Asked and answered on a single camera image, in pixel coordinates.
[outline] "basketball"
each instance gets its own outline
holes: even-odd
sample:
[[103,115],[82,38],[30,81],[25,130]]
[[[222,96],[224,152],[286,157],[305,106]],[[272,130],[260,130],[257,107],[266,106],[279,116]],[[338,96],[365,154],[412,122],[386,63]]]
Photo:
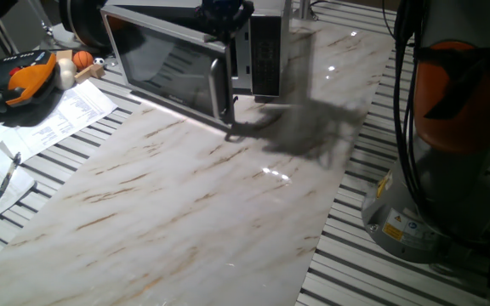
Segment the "basketball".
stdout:
[[81,71],[94,64],[94,57],[86,51],[79,51],[73,56],[73,63]]

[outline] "sticker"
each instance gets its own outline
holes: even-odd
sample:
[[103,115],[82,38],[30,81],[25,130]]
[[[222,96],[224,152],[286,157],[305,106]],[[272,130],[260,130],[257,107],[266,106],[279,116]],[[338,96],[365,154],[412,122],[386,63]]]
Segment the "sticker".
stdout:
[[412,220],[407,222],[407,227],[400,240],[401,243],[409,247],[425,251],[431,251],[436,246],[437,241],[438,235],[432,229]]
[[392,171],[389,171],[387,175],[378,183],[378,194],[379,199],[383,195],[383,191],[388,190],[392,186]]
[[438,240],[438,235],[428,226],[394,209],[390,210],[383,232],[402,244],[419,250],[431,251]]
[[45,53],[46,53],[46,52],[43,52],[43,53],[41,53],[39,56],[37,56],[37,58],[35,59],[35,61],[39,61],[39,60],[41,60],[41,59],[44,57],[44,54],[45,54]]
[[407,218],[396,210],[391,209],[383,231],[392,238],[400,241],[404,235],[406,224]]

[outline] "microwave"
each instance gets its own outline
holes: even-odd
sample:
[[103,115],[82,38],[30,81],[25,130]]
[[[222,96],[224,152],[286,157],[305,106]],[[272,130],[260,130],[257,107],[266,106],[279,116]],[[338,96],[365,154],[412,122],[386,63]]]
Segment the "microwave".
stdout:
[[231,43],[195,17],[201,0],[108,0],[101,14],[127,84],[210,121],[234,123],[234,94],[276,97],[288,62],[291,0],[259,0]]

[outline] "black cable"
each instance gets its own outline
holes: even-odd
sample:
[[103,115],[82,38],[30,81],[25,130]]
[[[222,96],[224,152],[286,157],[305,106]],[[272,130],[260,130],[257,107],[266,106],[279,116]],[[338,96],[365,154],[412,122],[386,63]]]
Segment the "black cable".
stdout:
[[[412,9],[410,7],[402,7],[402,12],[407,11],[408,9]],[[413,93],[414,93],[414,82],[412,82],[412,88],[410,89],[410,94],[407,101],[406,107],[406,117],[404,119],[407,122],[407,126],[404,128],[408,135],[402,132],[402,124],[400,119],[400,86],[402,79],[402,68],[404,63],[404,55],[406,53],[407,41],[415,34],[416,36],[416,49],[420,46],[420,36],[422,34],[421,26],[422,24],[419,22],[415,25],[415,29],[410,31],[406,26],[410,26],[410,20],[400,20],[398,23],[398,18],[396,23],[400,25],[398,30],[395,28],[395,36],[396,39],[396,81],[395,81],[395,90],[394,90],[394,119],[395,119],[395,133],[396,133],[396,143],[398,154],[400,156],[400,163],[402,167],[402,172],[404,179],[406,181],[406,186],[408,188],[409,194],[412,197],[413,201],[416,203],[419,212],[424,216],[424,221],[431,227],[434,231],[440,232],[441,235],[445,235],[446,237],[452,239],[457,244],[472,248],[472,249],[482,249],[489,250],[490,249],[490,241],[468,241],[466,239],[461,238],[458,235],[455,235],[451,230],[446,229],[445,226],[436,222],[436,219],[433,218],[435,215],[432,212],[433,204],[430,202],[424,189],[422,188],[419,171],[417,169],[417,165],[415,162],[415,156],[413,152]],[[414,68],[413,68],[413,80],[417,75],[417,66],[418,62],[414,59]]]
[[389,26],[389,21],[387,21],[387,15],[385,13],[385,0],[381,0],[381,8],[383,9],[383,20],[385,21],[385,25],[387,26],[387,30],[389,30],[390,35],[394,40],[396,40],[395,34],[392,32]]
[[315,1],[314,3],[310,4],[310,7],[312,7],[313,5],[317,5],[318,3],[333,3],[333,2],[326,1],[326,0],[318,0],[318,1]]

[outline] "toy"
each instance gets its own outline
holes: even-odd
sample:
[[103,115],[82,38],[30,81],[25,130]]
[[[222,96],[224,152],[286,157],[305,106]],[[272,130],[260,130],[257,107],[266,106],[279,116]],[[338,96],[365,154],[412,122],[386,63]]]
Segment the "toy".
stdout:
[[84,81],[88,80],[92,76],[92,72],[90,71],[92,67],[94,67],[94,65],[90,65],[83,71],[77,73],[77,75],[75,76],[75,81],[79,84],[82,84]]
[[37,50],[0,59],[0,113],[39,103],[54,88],[56,54]]
[[58,67],[60,71],[71,71],[73,75],[77,73],[77,67],[70,59],[60,59],[58,60]]
[[101,78],[105,75],[105,70],[103,69],[103,65],[94,64],[92,68],[90,68],[90,72],[92,77]]
[[63,71],[56,76],[56,87],[61,90],[72,88],[75,84],[75,76],[71,71]]
[[79,71],[82,71],[94,64],[94,57],[86,51],[79,51],[73,56],[73,63]]
[[56,52],[56,61],[60,61],[62,59],[68,59],[68,60],[73,61],[73,50]]
[[75,74],[77,67],[70,59],[60,59],[56,64],[56,87],[60,90],[67,90],[75,84]]
[[96,65],[105,65],[105,60],[102,58],[96,58],[94,59],[94,64]]

